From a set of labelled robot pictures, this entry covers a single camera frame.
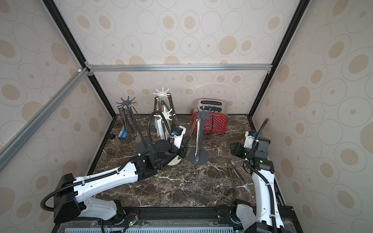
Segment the dark grey utensil rack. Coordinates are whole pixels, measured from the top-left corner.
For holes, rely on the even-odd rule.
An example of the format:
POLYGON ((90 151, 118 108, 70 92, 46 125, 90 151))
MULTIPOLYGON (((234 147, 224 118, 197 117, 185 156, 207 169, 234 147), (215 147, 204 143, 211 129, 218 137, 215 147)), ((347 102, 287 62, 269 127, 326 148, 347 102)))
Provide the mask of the dark grey utensil rack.
POLYGON ((130 99, 130 97, 128 96, 126 100, 124 100, 123 98, 120 99, 121 102, 116 102, 116 104, 118 104, 117 108, 119 111, 119 115, 121 117, 124 130, 127 133, 126 140, 128 142, 136 140, 138 142, 136 146, 136 152, 145 153, 148 150, 148 143, 144 139, 141 128, 137 123, 137 119, 134 113, 134 111, 137 111, 132 106, 134 103, 136 103, 135 97, 130 99))

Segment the dark grey rack back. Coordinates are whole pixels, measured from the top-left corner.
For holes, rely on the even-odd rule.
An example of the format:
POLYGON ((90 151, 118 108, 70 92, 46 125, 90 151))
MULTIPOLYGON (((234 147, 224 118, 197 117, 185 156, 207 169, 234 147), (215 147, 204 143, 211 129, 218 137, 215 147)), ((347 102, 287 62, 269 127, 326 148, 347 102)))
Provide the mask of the dark grey rack back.
POLYGON ((204 135, 205 120, 211 117, 213 114, 214 114, 213 112, 206 111, 204 108, 196 114, 197 117, 201 119, 201 123, 200 123, 201 149, 200 149, 198 164, 196 166, 205 165, 209 161, 209 152, 203 148, 203 135, 204 135))

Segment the thin steel tongs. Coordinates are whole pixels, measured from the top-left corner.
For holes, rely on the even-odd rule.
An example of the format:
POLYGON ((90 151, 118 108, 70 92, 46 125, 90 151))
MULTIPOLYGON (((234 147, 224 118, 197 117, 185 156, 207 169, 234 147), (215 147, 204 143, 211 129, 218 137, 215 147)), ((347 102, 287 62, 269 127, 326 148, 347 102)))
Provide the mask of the thin steel tongs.
POLYGON ((135 138, 135 137, 137 137, 137 130, 136 130, 135 123, 134 123, 134 120, 133 120, 132 108, 130 106, 126 106, 124 109, 126 111, 126 115, 127 115, 127 118, 128 118, 129 132, 131 134, 129 136, 129 138, 135 138))

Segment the serrated steel tongs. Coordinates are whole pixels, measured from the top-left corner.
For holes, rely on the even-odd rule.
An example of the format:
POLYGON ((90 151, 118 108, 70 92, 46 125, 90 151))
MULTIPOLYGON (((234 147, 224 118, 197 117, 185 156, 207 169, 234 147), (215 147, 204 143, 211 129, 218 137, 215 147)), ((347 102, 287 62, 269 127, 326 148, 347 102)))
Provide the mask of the serrated steel tongs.
POLYGON ((188 157, 189 157, 189 161, 193 164, 193 165, 197 165, 198 164, 198 160, 199 160, 199 154, 200 154, 200 149, 201 149, 201 143, 200 143, 200 139, 201 139, 201 136, 200 136, 200 123, 201 123, 201 119, 199 117, 196 118, 196 124, 197 124, 197 132, 196 132, 196 147, 195 148, 192 148, 188 154, 188 157))

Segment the small steel tongs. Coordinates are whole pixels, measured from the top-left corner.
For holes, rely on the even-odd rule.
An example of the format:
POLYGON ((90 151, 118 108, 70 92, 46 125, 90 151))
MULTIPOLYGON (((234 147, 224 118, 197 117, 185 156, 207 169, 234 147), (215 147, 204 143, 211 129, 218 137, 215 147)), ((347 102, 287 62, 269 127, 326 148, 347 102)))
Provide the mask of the small steel tongs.
POLYGON ((154 125, 157 131, 157 136, 162 139, 162 140, 167 140, 168 139, 168 132, 165 129, 165 124, 162 118, 156 117, 154 120, 154 125))

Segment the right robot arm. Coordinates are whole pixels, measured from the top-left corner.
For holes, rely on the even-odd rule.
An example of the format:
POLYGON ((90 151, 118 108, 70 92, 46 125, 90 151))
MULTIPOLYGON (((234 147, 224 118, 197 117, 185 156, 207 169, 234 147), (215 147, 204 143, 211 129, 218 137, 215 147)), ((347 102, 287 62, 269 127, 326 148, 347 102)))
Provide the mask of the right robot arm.
POLYGON ((254 182, 256 213, 248 204, 236 205, 235 216, 246 233, 288 233, 281 219, 275 196, 275 167, 268 159, 271 141, 261 136, 269 119, 258 131, 247 131, 245 143, 231 144, 231 154, 242 158, 243 169, 248 168, 254 182))

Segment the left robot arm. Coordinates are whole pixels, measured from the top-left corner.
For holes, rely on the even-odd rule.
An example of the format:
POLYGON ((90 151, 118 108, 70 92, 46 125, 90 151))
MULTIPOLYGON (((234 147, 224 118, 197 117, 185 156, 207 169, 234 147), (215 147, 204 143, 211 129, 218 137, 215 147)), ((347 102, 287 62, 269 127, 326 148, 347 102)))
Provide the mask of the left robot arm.
POLYGON ((166 167, 175 158, 185 158, 190 137, 183 126, 177 126, 174 116, 165 116, 155 110, 147 124, 148 140, 145 151, 126 160, 120 167, 101 173, 75 178, 72 173, 64 175, 55 191, 44 197, 41 209, 53 212, 55 224, 77 218, 99 218, 102 222, 131 225, 138 214, 128 214, 119 200, 105 201, 95 196, 101 192, 128 183, 136 183, 152 176, 166 167), (160 117, 169 139, 152 142, 151 119, 160 117))

